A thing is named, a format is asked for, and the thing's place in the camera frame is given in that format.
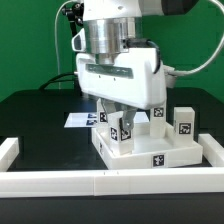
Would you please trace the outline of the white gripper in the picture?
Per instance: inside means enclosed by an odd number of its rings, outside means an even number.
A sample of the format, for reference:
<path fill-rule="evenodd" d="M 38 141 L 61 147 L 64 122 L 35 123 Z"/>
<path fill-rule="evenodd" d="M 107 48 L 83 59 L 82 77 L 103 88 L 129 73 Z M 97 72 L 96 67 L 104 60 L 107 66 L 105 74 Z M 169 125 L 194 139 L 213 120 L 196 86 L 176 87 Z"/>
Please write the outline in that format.
<path fill-rule="evenodd" d="M 115 102 L 133 106 L 125 108 L 120 118 L 124 131 L 133 129 L 136 108 L 151 109 L 166 101 L 163 64 L 155 48 L 130 48 L 118 54 L 113 65 L 98 65 L 93 55 L 79 53 L 76 63 L 81 90 L 104 98 L 102 106 L 107 114 L 118 111 Z"/>

